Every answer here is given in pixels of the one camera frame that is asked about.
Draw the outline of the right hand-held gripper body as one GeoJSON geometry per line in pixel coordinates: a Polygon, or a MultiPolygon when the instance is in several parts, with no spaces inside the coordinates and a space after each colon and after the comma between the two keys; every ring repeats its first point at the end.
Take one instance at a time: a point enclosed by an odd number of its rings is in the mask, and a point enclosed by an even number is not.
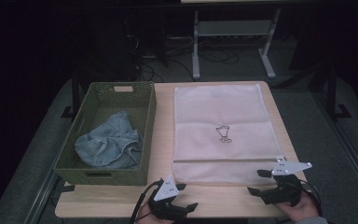
{"type": "Polygon", "coordinates": [[[296,176],[297,172],[312,167],[310,162],[278,161],[276,166],[269,170],[277,187],[275,189],[263,190],[261,197],[265,204],[290,203],[295,206],[300,202],[303,187],[296,176]]]}

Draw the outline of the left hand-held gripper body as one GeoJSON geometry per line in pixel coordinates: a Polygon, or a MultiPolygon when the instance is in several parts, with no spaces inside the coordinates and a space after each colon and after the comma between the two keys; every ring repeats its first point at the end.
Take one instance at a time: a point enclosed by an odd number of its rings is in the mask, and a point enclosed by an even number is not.
{"type": "Polygon", "coordinates": [[[151,213],[155,217],[174,221],[186,218],[186,215],[181,213],[182,207],[172,204],[172,201],[181,191],[175,185],[176,183],[171,175],[158,182],[158,188],[152,192],[147,201],[151,213]]]}

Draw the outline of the light blue denim garment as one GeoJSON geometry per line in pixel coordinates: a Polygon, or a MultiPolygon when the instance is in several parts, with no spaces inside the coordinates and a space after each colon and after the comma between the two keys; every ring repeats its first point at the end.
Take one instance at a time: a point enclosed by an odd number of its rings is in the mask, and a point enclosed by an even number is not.
{"type": "Polygon", "coordinates": [[[89,133],[76,139],[75,150],[87,165],[99,169],[140,167],[143,137],[131,127],[128,113],[120,111],[89,133]]]}

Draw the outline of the white mesh laundry bag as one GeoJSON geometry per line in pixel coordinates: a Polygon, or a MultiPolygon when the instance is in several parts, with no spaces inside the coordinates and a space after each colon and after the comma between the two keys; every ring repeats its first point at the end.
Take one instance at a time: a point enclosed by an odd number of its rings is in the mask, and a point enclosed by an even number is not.
{"type": "Polygon", "coordinates": [[[175,180],[187,184],[269,185],[257,174],[283,157],[254,85],[177,87],[174,91],[175,180]]]}

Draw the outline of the green woven basket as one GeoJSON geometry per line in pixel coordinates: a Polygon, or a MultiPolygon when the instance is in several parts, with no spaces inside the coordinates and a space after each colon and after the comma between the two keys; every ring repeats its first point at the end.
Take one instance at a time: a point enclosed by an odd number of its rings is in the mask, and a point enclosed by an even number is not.
{"type": "Polygon", "coordinates": [[[156,106],[152,82],[92,83],[55,163],[55,172],[72,185],[144,186],[147,183],[156,106]],[[128,113],[131,127],[143,137],[140,167],[135,170],[99,169],[87,165],[76,153],[76,139],[120,111],[128,113]]]}

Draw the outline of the person's right hand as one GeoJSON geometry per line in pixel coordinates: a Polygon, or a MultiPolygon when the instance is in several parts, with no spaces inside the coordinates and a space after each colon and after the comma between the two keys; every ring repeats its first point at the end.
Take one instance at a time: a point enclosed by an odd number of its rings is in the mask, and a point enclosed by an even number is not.
{"type": "Polygon", "coordinates": [[[315,203],[306,192],[301,194],[300,202],[295,206],[290,203],[275,203],[275,206],[294,222],[319,216],[315,203]]]}

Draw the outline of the person's left hand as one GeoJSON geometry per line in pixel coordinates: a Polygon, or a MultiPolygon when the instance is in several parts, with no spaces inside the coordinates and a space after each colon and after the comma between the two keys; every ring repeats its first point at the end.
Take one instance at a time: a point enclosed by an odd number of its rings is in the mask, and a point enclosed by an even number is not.
{"type": "Polygon", "coordinates": [[[148,204],[143,204],[138,212],[137,218],[135,219],[136,224],[173,224],[172,220],[159,219],[151,213],[151,209],[148,204]]]}

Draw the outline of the black metal stand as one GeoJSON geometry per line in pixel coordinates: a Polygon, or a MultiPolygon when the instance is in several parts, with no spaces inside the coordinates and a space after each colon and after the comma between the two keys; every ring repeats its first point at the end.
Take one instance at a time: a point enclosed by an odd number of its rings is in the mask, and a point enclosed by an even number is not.
{"type": "Polygon", "coordinates": [[[325,88],[325,109],[328,116],[337,121],[351,117],[345,105],[337,104],[337,74],[331,63],[323,63],[319,72],[320,89],[325,88]]]}
{"type": "Polygon", "coordinates": [[[71,77],[72,84],[72,105],[67,106],[62,112],[62,117],[74,120],[80,108],[80,94],[77,73],[74,72],[71,77]]]}

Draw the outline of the white-framed desk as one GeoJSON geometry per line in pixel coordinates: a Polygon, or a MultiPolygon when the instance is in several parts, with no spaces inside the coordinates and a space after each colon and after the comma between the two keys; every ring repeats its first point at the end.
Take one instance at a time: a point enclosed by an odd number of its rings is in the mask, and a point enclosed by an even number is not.
{"type": "Polygon", "coordinates": [[[180,0],[182,7],[194,7],[193,21],[193,51],[192,77],[200,79],[199,38],[213,36],[264,36],[264,45],[258,49],[259,58],[268,78],[275,78],[276,74],[269,60],[269,48],[275,35],[278,21],[284,7],[305,4],[306,0],[180,0]],[[273,14],[270,19],[255,20],[214,20],[203,21],[200,12],[207,7],[233,7],[238,10],[250,7],[271,7],[273,14]]]}

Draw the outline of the aluminium floor rail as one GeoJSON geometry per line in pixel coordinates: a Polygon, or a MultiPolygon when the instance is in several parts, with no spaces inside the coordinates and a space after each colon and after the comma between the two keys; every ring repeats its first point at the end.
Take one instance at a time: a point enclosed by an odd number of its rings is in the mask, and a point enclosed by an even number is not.
{"type": "Polygon", "coordinates": [[[36,193],[34,202],[32,203],[32,206],[23,224],[38,224],[58,180],[59,177],[55,174],[54,171],[48,172],[45,180],[42,183],[42,186],[36,193]]]}
{"type": "Polygon", "coordinates": [[[342,145],[345,154],[347,155],[350,166],[356,176],[358,177],[358,155],[355,152],[355,147],[351,143],[350,139],[344,133],[343,129],[340,127],[337,117],[330,115],[327,112],[327,107],[325,105],[325,101],[320,93],[313,93],[312,98],[315,101],[315,104],[321,110],[324,118],[326,119],[327,124],[330,126],[335,136],[337,137],[339,143],[342,145]]]}

